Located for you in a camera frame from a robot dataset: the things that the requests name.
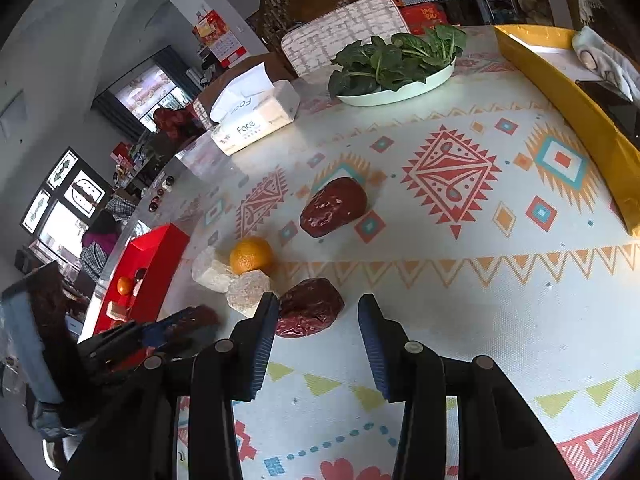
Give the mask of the small orange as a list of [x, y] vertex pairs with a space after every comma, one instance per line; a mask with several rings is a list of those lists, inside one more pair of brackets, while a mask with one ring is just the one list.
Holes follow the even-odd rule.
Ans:
[[134, 289], [134, 282], [128, 276], [122, 276], [117, 281], [116, 289], [120, 296], [130, 296]]

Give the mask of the wrinkled red date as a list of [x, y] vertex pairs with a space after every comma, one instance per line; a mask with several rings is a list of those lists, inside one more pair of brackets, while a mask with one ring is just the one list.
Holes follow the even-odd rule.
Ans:
[[345, 305], [327, 278], [307, 278], [281, 298], [276, 334], [283, 338], [310, 336], [330, 327]]

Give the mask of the dark round plum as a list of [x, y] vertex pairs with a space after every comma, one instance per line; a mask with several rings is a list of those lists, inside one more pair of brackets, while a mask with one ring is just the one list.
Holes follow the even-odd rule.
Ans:
[[134, 280], [136, 282], [142, 281], [144, 279], [144, 277], [145, 277], [145, 273], [146, 273], [146, 269], [145, 268], [138, 269], [136, 271], [136, 273], [134, 274]]

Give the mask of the dark red date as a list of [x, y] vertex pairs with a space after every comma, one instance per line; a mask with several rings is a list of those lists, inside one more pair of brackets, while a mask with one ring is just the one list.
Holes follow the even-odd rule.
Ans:
[[198, 330], [212, 328], [216, 330], [219, 325], [218, 314], [210, 307], [200, 304], [196, 307], [187, 307], [166, 318], [168, 325], [165, 337], [168, 341], [174, 341], [193, 336]]

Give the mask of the red tray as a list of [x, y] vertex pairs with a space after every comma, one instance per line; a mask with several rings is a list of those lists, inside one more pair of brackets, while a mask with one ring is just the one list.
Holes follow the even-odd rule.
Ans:
[[107, 315], [111, 302], [124, 308], [125, 322], [154, 322], [190, 236], [168, 223], [130, 240], [100, 302], [90, 335], [106, 332], [116, 321]]

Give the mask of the small orange mandarin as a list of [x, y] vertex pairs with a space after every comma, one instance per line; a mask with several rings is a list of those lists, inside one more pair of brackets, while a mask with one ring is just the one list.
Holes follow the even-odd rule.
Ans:
[[269, 274], [275, 261], [269, 243], [261, 237], [250, 236], [239, 240], [232, 248], [229, 266], [238, 275], [256, 270]]

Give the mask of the large red date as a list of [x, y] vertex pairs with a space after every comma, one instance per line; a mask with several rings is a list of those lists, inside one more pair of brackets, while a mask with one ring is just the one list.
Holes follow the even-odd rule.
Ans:
[[300, 213], [299, 225], [311, 237], [319, 238], [364, 215], [366, 191], [353, 178], [340, 177], [319, 190]]

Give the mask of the white tissue box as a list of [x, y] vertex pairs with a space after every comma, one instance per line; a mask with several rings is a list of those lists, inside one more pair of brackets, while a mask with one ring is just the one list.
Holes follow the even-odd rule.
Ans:
[[260, 63], [235, 77], [209, 112], [216, 124], [210, 136], [231, 156], [294, 122], [300, 96], [286, 79], [272, 81]]

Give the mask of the black tablet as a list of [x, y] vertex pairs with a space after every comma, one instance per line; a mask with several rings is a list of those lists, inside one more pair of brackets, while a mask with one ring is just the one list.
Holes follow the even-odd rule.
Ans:
[[612, 119], [625, 138], [640, 150], [639, 107], [607, 81], [576, 80], [576, 84]]

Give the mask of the green spinach leaves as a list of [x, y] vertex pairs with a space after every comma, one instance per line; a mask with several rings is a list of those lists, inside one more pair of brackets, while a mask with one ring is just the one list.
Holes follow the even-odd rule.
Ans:
[[366, 96], [377, 91], [398, 91], [454, 64], [466, 46], [466, 33], [457, 26], [436, 25], [422, 37], [396, 32], [386, 42], [372, 36], [368, 44], [357, 40], [335, 55], [329, 78], [331, 98]]

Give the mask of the white glove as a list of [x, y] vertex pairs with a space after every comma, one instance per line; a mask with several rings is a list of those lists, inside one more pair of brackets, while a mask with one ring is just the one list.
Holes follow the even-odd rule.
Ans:
[[612, 84], [626, 99], [639, 106], [639, 70], [589, 26], [576, 32], [572, 47], [587, 70]]

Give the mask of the yellow cardboard box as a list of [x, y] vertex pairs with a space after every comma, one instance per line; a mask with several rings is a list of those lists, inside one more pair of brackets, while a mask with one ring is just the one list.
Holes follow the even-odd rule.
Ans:
[[639, 236], [639, 151], [578, 84], [545, 60], [538, 48], [572, 52], [574, 30], [541, 25], [496, 25], [501, 54], [563, 115], [596, 163], [627, 232]]

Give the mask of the wall calendar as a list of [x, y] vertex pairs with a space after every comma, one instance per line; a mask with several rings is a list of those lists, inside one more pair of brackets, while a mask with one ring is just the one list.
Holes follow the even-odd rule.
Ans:
[[213, 53], [223, 68], [229, 68], [247, 55], [247, 50], [230, 26], [214, 10], [198, 14], [192, 32], [196, 39]]

